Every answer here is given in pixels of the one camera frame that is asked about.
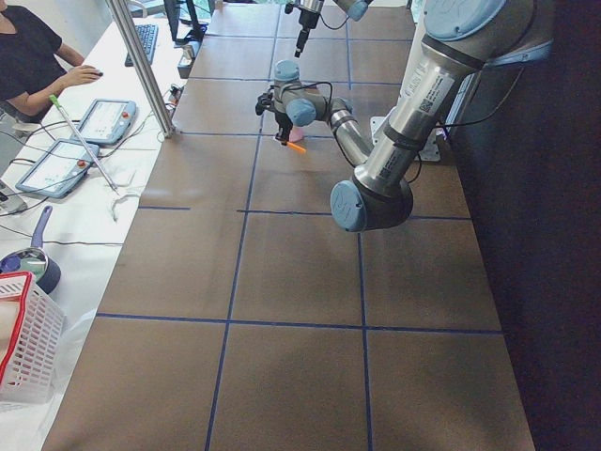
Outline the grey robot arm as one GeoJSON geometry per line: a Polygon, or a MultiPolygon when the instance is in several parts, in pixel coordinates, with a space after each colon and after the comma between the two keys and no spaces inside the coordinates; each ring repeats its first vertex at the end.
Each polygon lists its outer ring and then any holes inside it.
{"type": "MultiPolygon", "coordinates": [[[[321,12],[325,2],[322,0],[301,0],[291,1],[285,5],[285,14],[291,14],[294,9],[300,12],[298,23],[301,26],[296,47],[295,56],[299,58],[304,50],[305,44],[309,39],[312,30],[316,29],[317,23],[321,18],[321,12]]],[[[334,1],[348,18],[354,22],[359,21],[371,4],[371,1],[340,0],[334,1]]]]}
{"type": "Polygon", "coordinates": [[[293,127],[313,121],[330,126],[354,168],[351,179],[331,191],[336,224],[349,232],[398,226],[413,206],[404,176],[449,113],[464,79],[485,66],[546,58],[554,15],[552,1],[425,2],[397,104],[376,139],[361,135],[348,102],[302,84],[293,60],[276,64],[272,91],[255,110],[275,115],[282,143],[293,127]]]}

